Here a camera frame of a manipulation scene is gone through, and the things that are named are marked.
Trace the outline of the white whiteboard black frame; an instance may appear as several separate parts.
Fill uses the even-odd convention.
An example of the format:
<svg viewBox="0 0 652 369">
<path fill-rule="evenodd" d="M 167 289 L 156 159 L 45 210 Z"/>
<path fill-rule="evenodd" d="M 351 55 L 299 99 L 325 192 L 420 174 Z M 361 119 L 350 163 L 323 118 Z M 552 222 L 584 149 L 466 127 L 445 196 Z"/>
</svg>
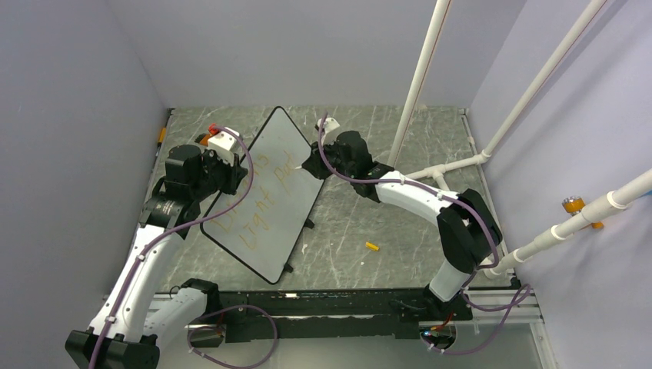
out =
<svg viewBox="0 0 652 369">
<path fill-rule="evenodd" d="M 324 185 L 301 169 L 311 146 L 290 115 L 275 107 L 255 135 L 241 165 L 234 196 L 220 193 L 201 233 L 269 284 L 277 284 Z"/>
</svg>

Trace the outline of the yellow marker cap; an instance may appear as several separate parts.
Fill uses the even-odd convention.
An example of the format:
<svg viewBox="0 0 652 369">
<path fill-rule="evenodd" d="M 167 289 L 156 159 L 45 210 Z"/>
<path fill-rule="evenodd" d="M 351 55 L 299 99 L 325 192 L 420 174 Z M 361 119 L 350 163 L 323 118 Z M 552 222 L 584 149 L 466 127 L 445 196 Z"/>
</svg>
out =
<svg viewBox="0 0 652 369">
<path fill-rule="evenodd" d="M 380 251 L 380 248 L 376 244 L 372 244 L 371 242 L 366 242 L 365 247 L 371 251 Z"/>
</svg>

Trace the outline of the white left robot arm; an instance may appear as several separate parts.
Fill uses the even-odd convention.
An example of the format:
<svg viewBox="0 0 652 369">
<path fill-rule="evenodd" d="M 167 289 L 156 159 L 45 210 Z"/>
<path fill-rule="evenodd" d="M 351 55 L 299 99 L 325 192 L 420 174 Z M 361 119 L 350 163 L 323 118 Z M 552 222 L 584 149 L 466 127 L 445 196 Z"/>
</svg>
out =
<svg viewBox="0 0 652 369">
<path fill-rule="evenodd" d="M 200 203 L 214 193 L 234 195 L 248 171 L 235 140 L 173 147 L 165 174 L 144 203 L 128 260 L 101 310 L 83 331 L 73 330 L 65 350 L 80 368 L 155 368 L 174 333 L 195 318 L 214 321 L 222 303 L 218 285 L 191 278 L 164 306 L 149 315 L 163 274 L 190 227 Z"/>
</svg>

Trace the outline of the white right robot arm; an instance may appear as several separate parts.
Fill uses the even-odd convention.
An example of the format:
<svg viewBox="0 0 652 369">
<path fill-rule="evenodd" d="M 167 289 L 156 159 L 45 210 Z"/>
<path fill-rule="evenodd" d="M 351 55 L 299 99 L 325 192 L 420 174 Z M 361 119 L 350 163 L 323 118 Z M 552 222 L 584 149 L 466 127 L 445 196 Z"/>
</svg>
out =
<svg viewBox="0 0 652 369">
<path fill-rule="evenodd" d="M 406 178 L 393 167 L 375 161 L 356 131 L 345 131 L 323 145 L 311 144 L 301 168 L 317 179 L 330 175 L 348 181 L 363 198 L 391 204 L 437 225 L 444 261 L 426 288 L 424 310 L 442 319 L 453 299 L 490 255 L 503 235 L 482 196 L 475 190 L 441 190 Z"/>
</svg>

